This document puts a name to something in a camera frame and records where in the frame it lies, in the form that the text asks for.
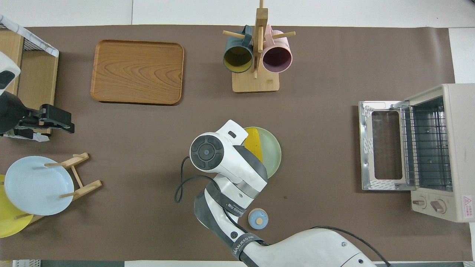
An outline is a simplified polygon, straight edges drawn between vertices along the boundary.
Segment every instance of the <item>toaster oven door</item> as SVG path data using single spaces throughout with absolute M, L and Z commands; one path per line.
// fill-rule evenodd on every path
M 403 101 L 360 101 L 363 190 L 414 190 L 404 164 Z

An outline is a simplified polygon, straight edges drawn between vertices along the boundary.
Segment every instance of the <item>table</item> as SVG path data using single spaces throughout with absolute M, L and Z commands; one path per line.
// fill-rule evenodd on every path
M 73 114 L 76 132 L 54 131 L 47 143 L 0 138 L 0 172 L 25 156 L 62 161 L 88 152 L 91 159 L 78 172 L 83 182 L 100 179 L 104 186 L 0 239 L 0 258 L 235 260 L 194 218 L 193 199 L 206 181 L 188 183 L 183 202 L 173 202 L 192 140 L 233 119 L 269 130 L 282 147 L 280 169 L 249 207 L 269 214 L 269 225 L 257 232 L 267 242 L 331 225 L 363 237 L 388 260 L 472 259 L 468 224 L 411 211 L 409 192 L 361 190 L 358 101 L 400 100 L 453 83 L 447 29 L 279 27 L 297 32 L 280 90 L 235 94 L 222 65 L 221 33 L 239 28 L 31 28 L 60 51 L 55 103 Z M 102 39 L 180 43 L 185 66 L 178 105 L 92 99 L 94 49 Z M 185 176 L 198 173 L 189 162 L 185 170 Z M 240 223 L 249 229 L 245 219 Z

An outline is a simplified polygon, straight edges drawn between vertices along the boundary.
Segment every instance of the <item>wooden mug rack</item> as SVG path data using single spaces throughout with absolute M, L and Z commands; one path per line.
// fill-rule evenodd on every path
M 266 70 L 262 64 L 262 51 L 264 45 L 264 36 L 266 35 L 266 26 L 269 10 L 264 8 L 264 0 L 259 1 L 259 8 L 256 11 L 256 23 L 252 41 L 253 46 L 253 65 L 244 73 L 232 73 L 233 91 L 236 93 L 254 93 L 254 92 L 274 92 L 279 90 L 279 74 Z M 245 35 L 236 32 L 224 30 L 223 34 L 237 38 L 244 38 Z M 295 32 L 276 34 L 272 39 L 292 37 Z

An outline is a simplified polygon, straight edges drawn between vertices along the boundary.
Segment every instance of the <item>blue mug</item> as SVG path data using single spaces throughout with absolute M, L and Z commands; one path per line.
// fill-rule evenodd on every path
M 246 25 L 242 32 L 237 33 L 243 34 L 244 39 L 228 37 L 223 64 L 231 72 L 242 73 L 249 70 L 253 62 L 252 28 Z

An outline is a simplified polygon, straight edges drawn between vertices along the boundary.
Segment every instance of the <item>small blue cap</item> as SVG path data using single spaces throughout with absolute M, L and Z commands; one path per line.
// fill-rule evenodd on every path
M 267 213 L 263 209 L 253 209 L 249 213 L 248 220 L 249 220 L 249 225 L 252 228 L 256 230 L 261 230 L 267 226 L 267 223 L 269 222 L 269 217 L 267 216 Z

